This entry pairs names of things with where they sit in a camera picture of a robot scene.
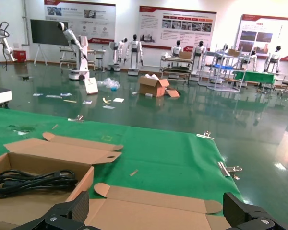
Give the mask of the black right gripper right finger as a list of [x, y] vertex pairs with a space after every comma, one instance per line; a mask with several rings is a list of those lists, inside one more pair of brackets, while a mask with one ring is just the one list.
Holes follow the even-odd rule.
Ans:
[[240, 201], [230, 192], [223, 194], [223, 216], [230, 230], [288, 230], [288, 224], [278, 221], [259, 206]]

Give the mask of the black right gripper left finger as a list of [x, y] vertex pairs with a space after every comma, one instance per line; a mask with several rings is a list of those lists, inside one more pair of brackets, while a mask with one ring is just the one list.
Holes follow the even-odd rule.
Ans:
[[90, 230], [84, 222], [89, 213], [89, 193], [82, 191], [72, 201], [55, 204], [42, 217], [16, 227], [17, 230]]

